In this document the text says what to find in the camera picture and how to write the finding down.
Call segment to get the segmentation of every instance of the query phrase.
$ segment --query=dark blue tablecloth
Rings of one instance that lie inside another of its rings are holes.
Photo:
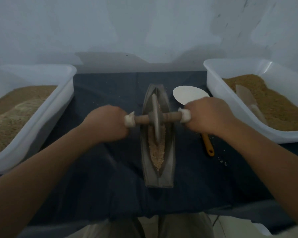
[[[172,95],[175,87],[191,85],[208,91],[206,72],[203,71],[75,75],[74,98],[42,148],[76,127],[99,106],[111,104],[127,112],[141,114],[150,83],[164,85],[172,111],[181,107]],[[95,222],[107,218],[113,220],[208,210],[214,214],[222,212],[238,217],[236,208],[272,199],[233,148],[218,137],[211,137],[211,142],[215,149],[213,158],[206,155],[198,134],[177,124],[174,188],[146,188],[141,166],[139,127],[136,127],[128,138],[97,145],[80,157],[52,191],[30,225],[82,220]],[[283,146],[298,154],[298,143]],[[243,218],[253,219],[254,215],[247,216],[250,213]]]

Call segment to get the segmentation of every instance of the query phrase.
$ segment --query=person's left arm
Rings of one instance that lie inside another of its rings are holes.
[[[127,136],[126,112],[92,111],[81,125],[0,177],[0,238],[15,237],[30,222],[68,167],[95,144]]]

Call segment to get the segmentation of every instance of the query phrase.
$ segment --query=ground herb material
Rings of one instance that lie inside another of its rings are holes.
[[[0,152],[14,139],[56,86],[17,88],[0,98]]]
[[[252,92],[269,127],[281,131],[298,131],[298,107],[285,96],[267,88],[261,77],[249,74],[223,80],[234,92],[236,84]]]
[[[161,142],[157,144],[156,136],[154,132],[154,127],[148,126],[148,142],[149,142],[149,150],[150,150],[150,158],[151,161],[159,171],[162,167],[164,154],[165,154],[165,140],[166,140],[166,126],[161,125]]]

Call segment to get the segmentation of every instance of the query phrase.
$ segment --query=crushed grain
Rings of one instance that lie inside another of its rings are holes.
[[[285,96],[267,88],[261,77],[249,74],[223,80],[234,92],[236,84],[251,91],[269,127],[281,131],[298,131],[298,107]]]
[[[0,152],[19,133],[56,86],[28,86],[0,98]]]
[[[164,161],[165,140],[166,140],[165,125],[161,126],[161,142],[159,144],[157,144],[156,142],[154,127],[151,125],[148,126],[148,142],[149,142],[150,158],[157,171],[161,169]]]

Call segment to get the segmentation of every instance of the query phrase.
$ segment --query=person's left hand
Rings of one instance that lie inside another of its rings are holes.
[[[125,115],[127,113],[119,107],[102,106],[91,111],[80,128],[88,134],[93,144],[120,140],[129,132],[124,124]]]

